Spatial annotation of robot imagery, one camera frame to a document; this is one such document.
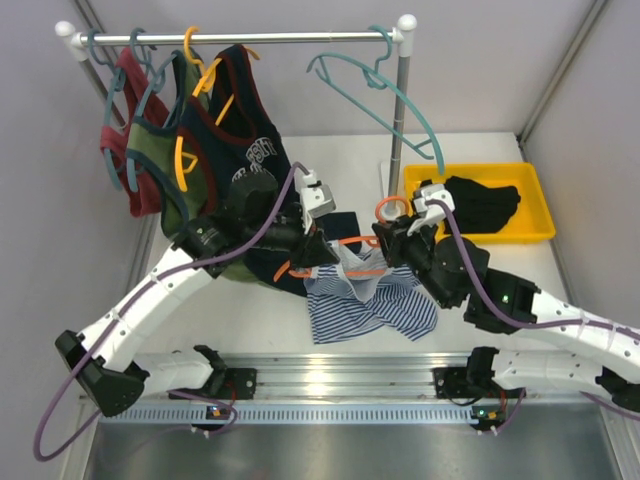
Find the orange plastic hanger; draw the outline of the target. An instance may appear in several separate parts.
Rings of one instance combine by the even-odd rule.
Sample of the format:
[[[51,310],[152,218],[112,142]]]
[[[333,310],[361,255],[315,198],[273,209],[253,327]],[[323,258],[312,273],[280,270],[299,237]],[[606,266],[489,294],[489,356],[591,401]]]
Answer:
[[[375,217],[376,217],[377,220],[384,221],[384,219],[382,217],[382,209],[389,202],[399,202],[402,205],[405,213],[408,213],[409,210],[410,210],[410,204],[409,204],[409,201],[406,198],[404,198],[402,196],[399,196],[399,195],[389,196],[389,197],[383,198],[376,205]],[[340,239],[339,243],[341,245],[350,245],[350,244],[354,244],[354,243],[365,243],[365,244],[369,245],[372,248],[379,248],[380,247],[379,241],[374,235],[347,237],[347,238]],[[383,275],[385,273],[385,271],[386,271],[386,269],[351,271],[351,272],[347,272],[346,276],[347,277],[361,277],[361,276],[367,276],[367,275],[380,276],[380,275]],[[293,270],[290,267],[290,262],[286,261],[276,271],[276,273],[273,276],[273,280],[275,282],[278,282],[280,280],[280,278],[282,276],[284,276],[285,274],[288,274],[289,276],[294,277],[294,278],[298,278],[298,279],[306,279],[306,278],[310,278],[311,277],[312,270],[311,269],[306,269],[304,271]]]

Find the blue white striped tank top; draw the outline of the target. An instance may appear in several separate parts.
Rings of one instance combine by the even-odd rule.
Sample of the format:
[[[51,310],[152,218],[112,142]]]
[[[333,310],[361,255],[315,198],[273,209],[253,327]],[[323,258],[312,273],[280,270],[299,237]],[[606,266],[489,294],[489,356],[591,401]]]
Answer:
[[[408,267],[388,267],[379,248],[365,246],[355,253],[336,240],[330,245],[340,262],[315,267],[303,280],[314,343],[345,342],[383,327],[417,341],[435,329],[438,307]],[[374,269],[386,271],[346,276]]]

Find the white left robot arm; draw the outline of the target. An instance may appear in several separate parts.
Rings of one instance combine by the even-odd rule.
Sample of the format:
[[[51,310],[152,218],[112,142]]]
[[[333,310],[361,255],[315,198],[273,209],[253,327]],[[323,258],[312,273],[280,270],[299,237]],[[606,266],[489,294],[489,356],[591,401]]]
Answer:
[[[318,218],[335,209],[328,185],[303,177],[298,201],[285,205],[293,180],[279,185],[268,173],[233,182],[214,213],[196,218],[175,237],[159,263],[102,319],[55,341],[61,357],[106,417],[163,392],[213,398],[226,384],[227,366],[204,345],[142,354],[146,339],[195,292],[250,250],[285,252],[294,269],[335,264]]]

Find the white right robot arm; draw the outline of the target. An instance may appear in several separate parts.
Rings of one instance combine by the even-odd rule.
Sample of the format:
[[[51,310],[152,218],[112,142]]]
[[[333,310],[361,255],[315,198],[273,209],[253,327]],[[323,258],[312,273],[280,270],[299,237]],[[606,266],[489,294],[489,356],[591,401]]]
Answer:
[[[495,335],[554,346],[524,354],[476,347],[466,382],[478,396],[553,388],[608,400],[613,411],[639,417],[639,332],[554,297],[534,282],[490,267],[490,254],[459,234],[436,240],[436,229],[411,228],[407,216],[372,228],[387,263],[406,267],[443,309]]]

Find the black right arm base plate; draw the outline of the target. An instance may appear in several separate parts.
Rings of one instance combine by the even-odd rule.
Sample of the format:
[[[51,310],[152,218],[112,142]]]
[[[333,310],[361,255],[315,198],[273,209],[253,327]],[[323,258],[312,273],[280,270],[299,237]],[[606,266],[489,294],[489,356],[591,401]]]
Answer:
[[[468,378],[467,368],[461,366],[439,367],[433,370],[436,397],[462,403],[480,399],[499,399],[500,388],[491,381],[474,381]]]

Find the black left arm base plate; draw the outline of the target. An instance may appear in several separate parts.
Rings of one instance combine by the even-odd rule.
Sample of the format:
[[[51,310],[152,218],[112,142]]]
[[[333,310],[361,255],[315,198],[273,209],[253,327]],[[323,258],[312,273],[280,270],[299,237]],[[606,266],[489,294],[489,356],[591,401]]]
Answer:
[[[220,400],[251,400],[257,386],[254,368],[226,368],[214,371],[200,389],[205,398]]]

